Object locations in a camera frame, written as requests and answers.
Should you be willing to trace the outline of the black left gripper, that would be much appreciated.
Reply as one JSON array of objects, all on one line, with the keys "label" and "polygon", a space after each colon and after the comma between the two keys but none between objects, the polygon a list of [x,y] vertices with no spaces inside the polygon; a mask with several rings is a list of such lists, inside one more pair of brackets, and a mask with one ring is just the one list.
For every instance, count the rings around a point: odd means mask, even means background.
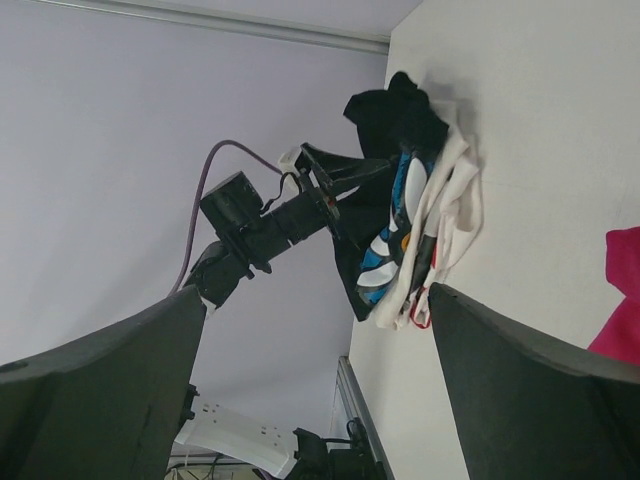
[{"label": "black left gripper", "polygon": [[346,157],[304,143],[296,167],[298,175],[286,174],[293,175],[300,193],[310,193],[334,239],[355,244],[346,217],[339,210],[338,197],[386,174],[390,160]]}]

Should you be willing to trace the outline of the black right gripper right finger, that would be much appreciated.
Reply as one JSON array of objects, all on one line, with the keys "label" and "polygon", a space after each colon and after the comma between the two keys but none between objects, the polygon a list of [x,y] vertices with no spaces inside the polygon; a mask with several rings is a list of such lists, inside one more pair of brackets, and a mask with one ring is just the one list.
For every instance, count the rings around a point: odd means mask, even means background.
[{"label": "black right gripper right finger", "polygon": [[636,479],[639,368],[442,284],[429,306],[472,479]]}]

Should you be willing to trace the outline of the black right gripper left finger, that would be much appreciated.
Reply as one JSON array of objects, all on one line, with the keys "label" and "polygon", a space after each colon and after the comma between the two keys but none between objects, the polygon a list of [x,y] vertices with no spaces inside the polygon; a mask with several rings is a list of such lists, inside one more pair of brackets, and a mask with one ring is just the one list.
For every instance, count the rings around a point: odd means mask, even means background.
[{"label": "black right gripper left finger", "polygon": [[163,478],[205,316],[189,287],[3,365],[2,478]]}]

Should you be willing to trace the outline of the black t shirt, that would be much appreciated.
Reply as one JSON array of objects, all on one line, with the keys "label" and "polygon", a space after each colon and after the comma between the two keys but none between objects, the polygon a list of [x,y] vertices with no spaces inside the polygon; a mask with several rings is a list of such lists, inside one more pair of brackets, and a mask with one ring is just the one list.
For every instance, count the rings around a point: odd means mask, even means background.
[{"label": "black t shirt", "polygon": [[334,242],[335,261],[356,319],[364,321],[387,292],[394,275],[384,266],[401,263],[400,240],[388,219],[409,226],[408,169],[417,159],[431,172],[447,140],[449,125],[432,109],[428,94],[404,72],[393,75],[386,89],[354,95],[344,116],[357,128],[367,160],[387,159],[392,168],[360,186],[341,201],[344,219],[356,229],[354,246]]}]

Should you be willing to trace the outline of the white red shirt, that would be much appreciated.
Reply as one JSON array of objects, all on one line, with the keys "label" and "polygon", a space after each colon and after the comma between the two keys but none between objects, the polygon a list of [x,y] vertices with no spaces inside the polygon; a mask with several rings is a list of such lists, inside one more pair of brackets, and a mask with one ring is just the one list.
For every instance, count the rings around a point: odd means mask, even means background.
[{"label": "white red shirt", "polygon": [[430,287],[443,282],[464,256],[483,223],[481,168],[476,138],[458,125],[459,104],[437,100],[435,112],[449,125],[447,141],[426,181],[405,242],[407,252],[390,288],[368,319],[380,328],[431,324]]}]

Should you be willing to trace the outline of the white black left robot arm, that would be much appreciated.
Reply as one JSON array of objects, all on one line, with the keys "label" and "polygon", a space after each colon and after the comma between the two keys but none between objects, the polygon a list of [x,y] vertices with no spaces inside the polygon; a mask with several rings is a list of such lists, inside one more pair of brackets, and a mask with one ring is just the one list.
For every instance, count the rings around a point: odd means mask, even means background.
[{"label": "white black left robot arm", "polygon": [[[343,196],[387,178],[396,165],[395,158],[350,158],[305,143],[275,170],[297,189],[284,203],[263,201],[242,172],[210,191],[199,187],[192,213],[203,214],[218,239],[197,260],[184,260],[174,287],[195,287],[214,313],[242,279],[271,273],[271,260],[322,229],[338,242],[357,244],[363,233],[351,224]],[[356,413],[346,430],[337,439],[280,430],[207,401],[190,386],[175,441],[249,464],[264,479],[391,478],[367,412]]]}]

